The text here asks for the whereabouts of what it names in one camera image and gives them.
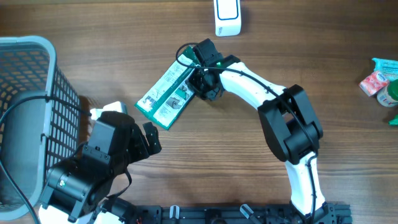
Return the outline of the green 3M glove package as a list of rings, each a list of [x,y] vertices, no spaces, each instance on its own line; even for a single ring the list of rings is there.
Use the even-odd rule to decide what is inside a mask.
[[[192,48],[187,47],[135,107],[149,120],[170,129],[194,97],[193,90],[186,84],[193,73],[187,65],[197,63]]]

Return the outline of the orange Kleenex tissue pack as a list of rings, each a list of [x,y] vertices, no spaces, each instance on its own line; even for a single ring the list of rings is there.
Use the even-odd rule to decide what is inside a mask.
[[[359,83],[359,87],[367,96],[373,96],[388,84],[389,80],[384,76],[384,74],[381,71],[376,70],[361,81]]]

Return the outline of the white jar green lid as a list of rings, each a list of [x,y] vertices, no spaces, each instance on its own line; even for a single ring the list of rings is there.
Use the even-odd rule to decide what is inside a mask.
[[[377,94],[378,102],[385,107],[397,106],[397,83],[398,80],[394,80],[385,86]]]

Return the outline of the teal wet wipes pack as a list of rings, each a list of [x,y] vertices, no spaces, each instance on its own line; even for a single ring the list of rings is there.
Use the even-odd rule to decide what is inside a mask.
[[[381,58],[372,58],[375,63],[374,71],[380,71],[390,82],[397,80],[398,61]]]

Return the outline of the yellow bottle green cap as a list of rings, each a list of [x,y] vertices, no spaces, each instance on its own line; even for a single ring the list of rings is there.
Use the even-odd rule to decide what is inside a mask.
[[[395,115],[393,119],[391,119],[388,124],[390,126],[397,126],[398,125],[398,115]]]

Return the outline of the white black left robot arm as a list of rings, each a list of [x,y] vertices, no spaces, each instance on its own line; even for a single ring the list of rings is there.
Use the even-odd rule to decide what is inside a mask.
[[[151,123],[139,127],[125,113],[105,111],[95,121],[81,156],[70,156],[53,165],[41,196],[40,221],[77,223],[96,210],[111,194],[114,179],[129,175],[128,166],[162,150],[158,129]]]

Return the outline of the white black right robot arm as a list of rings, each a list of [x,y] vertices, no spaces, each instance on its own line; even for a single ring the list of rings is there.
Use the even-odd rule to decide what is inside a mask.
[[[297,215],[306,223],[319,220],[326,204],[317,171],[323,130],[304,89],[273,84],[221,54],[199,56],[189,84],[204,100],[228,91],[257,110],[269,149],[287,169]]]

